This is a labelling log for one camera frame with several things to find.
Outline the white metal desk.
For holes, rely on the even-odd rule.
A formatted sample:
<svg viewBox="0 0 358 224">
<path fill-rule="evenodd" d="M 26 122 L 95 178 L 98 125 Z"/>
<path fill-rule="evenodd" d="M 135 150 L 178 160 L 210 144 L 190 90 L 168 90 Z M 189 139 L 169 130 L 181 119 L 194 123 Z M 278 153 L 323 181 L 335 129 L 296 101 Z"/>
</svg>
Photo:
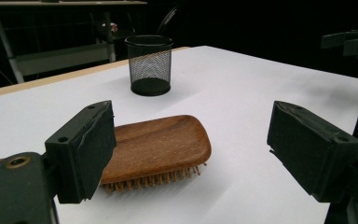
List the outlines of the white metal desk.
<svg viewBox="0 0 358 224">
<path fill-rule="evenodd" d="M 9 44 L 4 26 L 0 21 L 0 39 L 3 43 L 8 62 L 18 83 L 23 83 L 26 76 L 48 71 L 78 66 L 85 63 L 96 63 L 116 60 L 114 35 L 111 31 L 110 14 L 114 9 L 144 7 L 147 3 L 139 0 L 37 0 L 37 1 L 7 1 L 0 0 L 0 15 L 6 13 L 26 12 L 55 12 L 55 11 L 97 11 L 103 13 L 106 41 L 99 44 L 56 49 L 16 56 Z"/>
</svg>

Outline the wooden hairbrush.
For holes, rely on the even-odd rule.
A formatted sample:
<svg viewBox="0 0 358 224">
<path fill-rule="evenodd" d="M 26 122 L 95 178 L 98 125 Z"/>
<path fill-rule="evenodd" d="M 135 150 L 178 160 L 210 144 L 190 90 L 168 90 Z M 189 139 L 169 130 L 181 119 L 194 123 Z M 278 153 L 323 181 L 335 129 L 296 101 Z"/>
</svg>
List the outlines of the wooden hairbrush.
<svg viewBox="0 0 358 224">
<path fill-rule="evenodd" d="M 107 192 L 168 184 L 197 175 L 211 156 L 211 143 L 200 121 L 189 115 L 115 126 L 117 145 L 99 187 Z M 0 189 L 31 189 L 57 195 L 58 167 L 27 153 L 0 160 Z"/>
</svg>

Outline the black mesh pen holder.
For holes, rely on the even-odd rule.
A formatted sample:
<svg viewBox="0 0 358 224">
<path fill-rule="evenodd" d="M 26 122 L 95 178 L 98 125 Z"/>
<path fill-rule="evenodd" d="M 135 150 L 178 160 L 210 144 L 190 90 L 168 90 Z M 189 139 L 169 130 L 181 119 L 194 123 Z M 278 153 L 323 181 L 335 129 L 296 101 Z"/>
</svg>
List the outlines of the black mesh pen holder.
<svg viewBox="0 0 358 224">
<path fill-rule="evenodd" d="M 127 45 L 131 91 L 159 96 L 171 89 L 172 40 L 163 35 L 134 35 Z"/>
</svg>

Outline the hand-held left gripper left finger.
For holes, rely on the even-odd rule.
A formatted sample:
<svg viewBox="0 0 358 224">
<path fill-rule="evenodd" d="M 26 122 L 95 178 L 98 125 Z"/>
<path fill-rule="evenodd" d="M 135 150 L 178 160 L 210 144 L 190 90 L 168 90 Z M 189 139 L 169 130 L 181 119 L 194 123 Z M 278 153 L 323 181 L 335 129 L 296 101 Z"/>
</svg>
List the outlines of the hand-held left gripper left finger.
<svg viewBox="0 0 358 224">
<path fill-rule="evenodd" d="M 48 161 L 59 170 L 60 203 L 92 198 L 116 145 L 110 100 L 84 107 L 45 142 Z"/>
</svg>

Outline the white table sheet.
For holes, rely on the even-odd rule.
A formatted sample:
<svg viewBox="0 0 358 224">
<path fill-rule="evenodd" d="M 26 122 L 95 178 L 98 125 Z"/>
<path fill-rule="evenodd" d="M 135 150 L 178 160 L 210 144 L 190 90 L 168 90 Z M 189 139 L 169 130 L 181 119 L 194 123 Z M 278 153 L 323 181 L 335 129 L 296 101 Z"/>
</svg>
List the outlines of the white table sheet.
<svg viewBox="0 0 358 224">
<path fill-rule="evenodd" d="M 0 158 L 43 152 L 45 140 L 83 107 L 111 100 L 115 122 L 189 114 L 212 155 L 189 179 L 122 193 L 99 190 L 58 208 L 61 224 L 324 224 L 316 202 L 269 151 L 270 113 L 281 100 L 351 132 L 358 79 L 275 63 L 212 47 L 172 55 L 171 90 L 142 97 L 129 67 L 116 62 L 0 88 Z"/>
</svg>

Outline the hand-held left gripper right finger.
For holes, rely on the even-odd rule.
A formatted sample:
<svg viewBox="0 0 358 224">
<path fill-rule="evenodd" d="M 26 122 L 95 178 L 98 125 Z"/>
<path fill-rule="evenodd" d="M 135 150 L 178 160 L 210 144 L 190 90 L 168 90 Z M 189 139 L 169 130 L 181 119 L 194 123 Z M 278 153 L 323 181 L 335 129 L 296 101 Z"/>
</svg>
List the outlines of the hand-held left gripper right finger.
<svg viewBox="0 0 358 224">
<path fill-rule="evenodd" d="M 337 203 L 358 159 L 358 139 L 308 109 L 276 101 L 267 144 L 297 183 L 320 203 Z"/>
</svg>

